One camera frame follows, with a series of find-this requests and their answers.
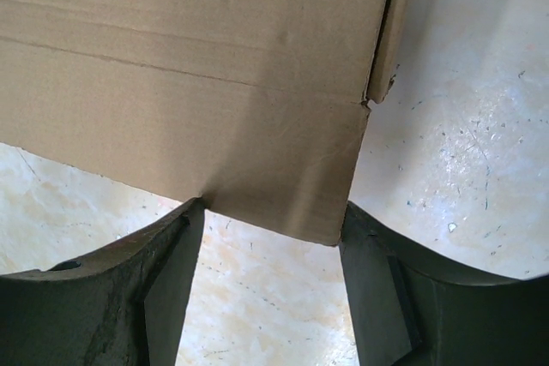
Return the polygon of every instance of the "dark plastic piece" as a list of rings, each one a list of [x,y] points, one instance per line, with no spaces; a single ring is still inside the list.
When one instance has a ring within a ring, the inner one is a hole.
[[[202,241],[186,202],[88,255],[0,277],[0,364],[173,366]]]
[[[360,364],[549,364],[549,276],[462,265],[351,202],[340,249]]]

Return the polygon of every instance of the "brown cardboard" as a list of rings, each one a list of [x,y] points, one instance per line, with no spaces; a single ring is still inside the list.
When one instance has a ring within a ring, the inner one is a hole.
[[[0,0],[0,141],[336,244],[386,1]]]

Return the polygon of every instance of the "white marble surface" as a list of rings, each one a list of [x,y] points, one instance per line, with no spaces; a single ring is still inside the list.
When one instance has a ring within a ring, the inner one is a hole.
[[[458,261],[549,272],[549,2],[412,0],[351,199]]]
[[[549,272],[547,0],[412,0],[351,199],[496,273]],[[177,202],[0,144],[0,273],[47,269]],[[357,365],[337,249],[209,214],[178,365]]]

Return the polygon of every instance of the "cardboard flap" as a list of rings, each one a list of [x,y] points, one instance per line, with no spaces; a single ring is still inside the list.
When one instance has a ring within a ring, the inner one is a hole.
[[[387,0],[366,98],[382,103],[392,86],[408,0]]]
[[[336,244],[385,4],[0,0],[0,140]]]

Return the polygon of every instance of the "cardboard edge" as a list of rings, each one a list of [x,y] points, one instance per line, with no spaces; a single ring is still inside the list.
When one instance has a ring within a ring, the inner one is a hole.
[[[365,100],[382,103],[392,86],[395,57],[402,36],[407,4],[408,0],[387,0],[370,80],[365,90]]]
[[[368,122],[370,121],[370,114],[371,114],[371,108],[368,106],[368,102],[367,101],[364,101],[362,103],[362,107],[364,107],[365,109],[365,116],[366,116],[366,119],[365,119],[365,126],[364,128],[362,129],[362,135],[360,136],[360,141],[363,142],[364,141],[364,135],[366,133],[366,129],[368,128]],[[360,150],[362,148],[362,143],[360,144],[359,146],[359,154],[360,154]],[[357,161],[354,162],[354,166],[353,166],[353,177],[354,177],[354,173],[356,172],[357,170],[357,166],[359,164],[359,154],[357,155]],[[347,199],[349,197],[349,195],[351,194],[351,186],[353,185],[353,180],[351,180],[351,182],[349,183],[349,191],[347,193]],[[347,216],[347,209],[348,207],[345,207],[345,210],[341,216],[341,224],[340,224],[340,231],[339,231],[339,238],[337,239],[337,242],[335,243],[324,243],[324,246],[330,246],[332,248],[337,248],[340,244],[341,244],[341,241],[343,240],[343,224],[345,223],[345,218]]]

